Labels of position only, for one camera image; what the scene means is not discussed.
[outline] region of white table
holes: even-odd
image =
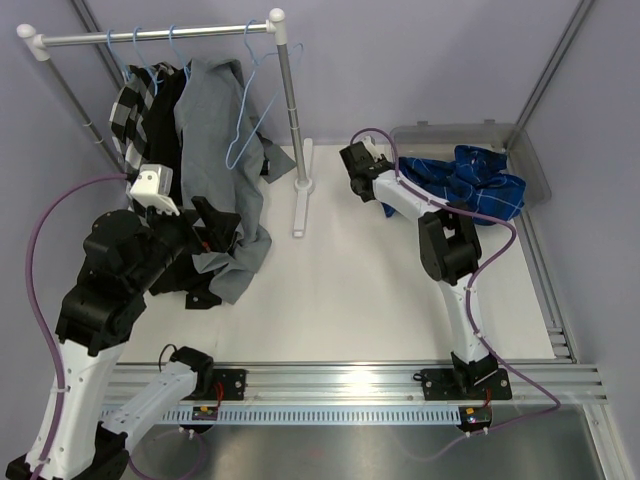
[[[449,359],[444,301],[423,270],[417,228],[351,193],[338,151],[315,148],[306,237],[291,236],[291,172],[264,183],[262,223],[273,246],[236,305],[184,310],[184,294],[147,297],[122,361],[157,361],[171,342],[221,362]],[[506,242],[478,227],[483,259]],[[480,276],[485,333],[509,359],[553,358],[519,242]]]

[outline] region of blue plaid shirt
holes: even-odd
[[[400,171],[427,192],[450,202],[462,200],[472,212],[511,220],[524,206],[526,183],[520,177],[501,173],[506,167],[506,155],[467,145],[455,148],[453,162],[400,157]],[[395,212],[389,205],[383,207],[387,217]],[[473,221],[492,225],[475,218]]]

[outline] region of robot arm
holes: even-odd
[[[478,269],[481,256],[480,242],[471,219],[441,210],[404,188],[396,178],[393,165],[380,154],[369,137],[341,150],[340,155],[351,179],[351,189],[363,202],[375,199],[385,203],[418,226],[422,265],[438,283],[451,323],[454,378],[463,392],[472,390],[498,371],[498,363],[474,335],[465,310],[466,285]],[[421,193],[442,202],[428,192]],[[453,234],[445,235],[444,229]],[[472,292],[471,309],[482,331],[475,291]]]
[[[98,218],[84,241],[86,259],[56,326],[67,388],[40,479],[120,478],[133,449],[169,408],[212,389],[213,359],[183,347],[139,395],[98,424],[109,378],[146,308],[144,293],[181,253],[226,252],[236,239],[239,215],[218,212],[203,197],[192,199],[196,211],[180,211],[167,195],[171,174],[146,165],[131,189],[147,211],[147,225],[131,211],[116,210]],[[198,220],[204,226],[194,226]],[[7,478],[29,479],[40,465],[55,387],[54,381],[33,447],[9,465]]]

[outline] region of clear plastic container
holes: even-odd
[[[473,145],[509,155],[508,171],[527,182],[525,208],[551,198],[551,189],[527,132],[516,125],[486,121],[480,124],[397,127],[391,131],[400,156],[452,161],[456,145]]]

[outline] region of garment rack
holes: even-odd
[[[17,28],[18,36],[22,38],[33,56],[39,62],[47,65],[53,77],[60,84],[69,101],[74,106],[82,125],[89,129],[93,136],[94,143],[102,148],[107,158],[118,168],[123,170],[123,166],[118,157],[107,146],[100,131],[95,126],[82,103],[78,100],[73,90],[58,70],[49,54],[49,47],[64,47],[69,45],[93,45],[97,43],[107,43],[107,34],[85,33],[79,35],[68,35],[60,37],[50,37],[37,33],[36,29],[28,24],[22,24]],[[289,49],[287,47],[287,31],[285,27],[285,14],[280,8],[274,8],[269,12],[269,18],[265,23],[209,27],[182,27],[174,28],[171,32],[172,38],[194,38],[213,37],[220,35],[243,35],[244,33],[270,33],[273,34],[278,49],[278,59],[280,61],[280,71],[282,73],[282,83],[284,86],[285,99],[287,102],[287,112],[289,115],[289,128],[291,130],[291,140],[293,143],[293,153],[297,168],[297,178],[294,182],[296,191],[296,209],[293,222],[293,236],[301,238],[304,236],[307,226],[307,213],[309,205],[309,195],[313,192],[314,183],[311,180],[311,162],[313,157],[313,141],[310,138],[302,140],[300,124],[298,121],[298,109],[293,89],[293,79],[291,77],[291,66],[289,64]],[[168,40],[169,30],[149,30],[136,33],[136,41]],[[112,33],[111,43],[133,42],[134,33]]]

